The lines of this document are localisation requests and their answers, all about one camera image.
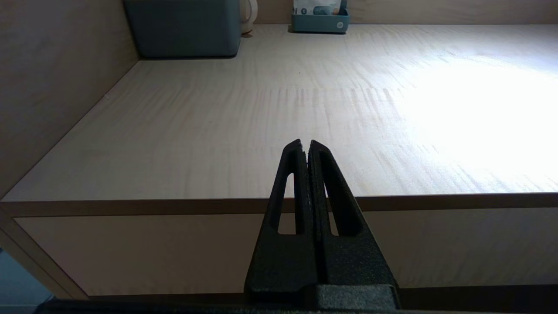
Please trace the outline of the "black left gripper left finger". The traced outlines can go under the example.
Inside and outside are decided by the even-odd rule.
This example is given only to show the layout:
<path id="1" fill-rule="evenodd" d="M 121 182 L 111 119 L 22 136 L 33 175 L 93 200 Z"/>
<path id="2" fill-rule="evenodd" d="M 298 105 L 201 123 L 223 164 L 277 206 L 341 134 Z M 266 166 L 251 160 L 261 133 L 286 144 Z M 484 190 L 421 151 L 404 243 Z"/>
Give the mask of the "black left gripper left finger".
<path id="1" fill-rule="evenodd" d="M 295 234 L 279 233 L 289 175 L 294 180 Z M 301 140 L 285 145 L 244 284 L 249 301 L 297 301 L 318 281 L 306 155 Z"/>

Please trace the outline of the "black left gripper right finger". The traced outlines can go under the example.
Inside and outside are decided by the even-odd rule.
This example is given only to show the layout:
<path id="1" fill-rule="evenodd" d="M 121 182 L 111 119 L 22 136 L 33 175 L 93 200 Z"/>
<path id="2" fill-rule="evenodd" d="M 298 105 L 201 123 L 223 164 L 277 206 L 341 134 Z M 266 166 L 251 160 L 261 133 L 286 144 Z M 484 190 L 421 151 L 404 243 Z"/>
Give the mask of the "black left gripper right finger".
<path id="1" fill-rule="evenodd" d="M 332 152 L 315 140 L 308 171 L 320 281 L 394 286 L 395 278 Z"/>

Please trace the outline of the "light wood backsplash board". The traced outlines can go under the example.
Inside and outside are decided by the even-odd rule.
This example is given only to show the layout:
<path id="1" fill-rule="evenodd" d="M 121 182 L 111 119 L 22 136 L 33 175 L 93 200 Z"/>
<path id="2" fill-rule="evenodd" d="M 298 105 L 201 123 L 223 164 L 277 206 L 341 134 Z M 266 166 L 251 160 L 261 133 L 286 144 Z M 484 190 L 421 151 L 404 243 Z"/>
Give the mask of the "light wood backsplash board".
<path id="1" fill-rule="evenodd" d="M 137 61 L 123 0 L 0 0 L 0 198 Z"/>
<path id="2" fill-rule="evenodd" d="M 558 24 L 558 0 L 347 0 L 353 24 Z"/>

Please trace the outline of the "grey tissue box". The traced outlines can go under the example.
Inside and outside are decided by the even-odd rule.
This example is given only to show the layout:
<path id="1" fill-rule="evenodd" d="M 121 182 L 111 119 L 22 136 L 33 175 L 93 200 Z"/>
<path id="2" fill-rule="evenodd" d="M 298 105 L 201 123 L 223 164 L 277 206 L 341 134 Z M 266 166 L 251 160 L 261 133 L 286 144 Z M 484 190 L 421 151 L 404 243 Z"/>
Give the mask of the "grey tissue box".
<path id="1" fill-rule="evenodd" d="M 123 0 L 123 5 L 142 58 L 229 58 L 239 50 L 239 0 Z"/>

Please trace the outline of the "small grey sachet tray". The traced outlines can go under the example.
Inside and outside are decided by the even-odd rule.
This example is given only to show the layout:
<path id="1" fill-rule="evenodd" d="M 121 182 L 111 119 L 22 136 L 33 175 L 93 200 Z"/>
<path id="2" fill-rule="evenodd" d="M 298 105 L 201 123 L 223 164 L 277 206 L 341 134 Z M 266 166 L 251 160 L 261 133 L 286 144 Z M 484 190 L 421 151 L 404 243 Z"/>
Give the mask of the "small grey sachet tray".
<path id="1" fill-rule="evenodd" d="M 337 15 L 295 15 L 291 14 L 292 32 L 315 34 L 345 34 L 350 24 L 347 0 L 341 2 Z"/>

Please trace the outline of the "white sachets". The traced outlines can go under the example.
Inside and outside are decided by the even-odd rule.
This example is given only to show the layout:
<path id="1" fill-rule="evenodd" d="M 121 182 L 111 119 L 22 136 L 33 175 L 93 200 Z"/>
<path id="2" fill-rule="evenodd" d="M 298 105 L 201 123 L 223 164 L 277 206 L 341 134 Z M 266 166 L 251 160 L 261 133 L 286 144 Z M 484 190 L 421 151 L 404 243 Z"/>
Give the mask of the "white sachets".
<path id="1" fill-rule="evenodd" d="M 292 14 L 337 15 L 343 0 L 293 0 Z"/>

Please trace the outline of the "light wood cabinet front panel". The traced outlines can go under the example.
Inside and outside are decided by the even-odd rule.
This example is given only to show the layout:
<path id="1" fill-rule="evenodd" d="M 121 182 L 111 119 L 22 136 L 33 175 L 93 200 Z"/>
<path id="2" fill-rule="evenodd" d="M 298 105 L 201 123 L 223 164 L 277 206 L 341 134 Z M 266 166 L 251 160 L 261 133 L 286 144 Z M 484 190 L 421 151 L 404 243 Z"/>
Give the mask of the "light wood cabinet front panel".
<path id="1" fill-rule="evenodd" d="M 558 208 L 365 212 L 401 288 L 558 284 Z M 89 296 L 243 291 L 261 214 L 22 217 Z"/>

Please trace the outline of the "white ceramic mug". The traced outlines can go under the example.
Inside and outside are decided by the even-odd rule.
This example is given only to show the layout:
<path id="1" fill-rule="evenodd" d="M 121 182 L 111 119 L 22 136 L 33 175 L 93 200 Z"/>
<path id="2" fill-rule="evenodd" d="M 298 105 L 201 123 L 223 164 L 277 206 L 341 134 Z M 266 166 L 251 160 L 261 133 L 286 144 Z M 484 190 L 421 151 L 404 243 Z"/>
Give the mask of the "white ceramic mug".
<path id="1" fill-rule="evenodd" d="M 253 30 L 253 24 L 259 13 L 259 5 L 257 0 L 239 0 L 241 32 L 249 34 Z"/>

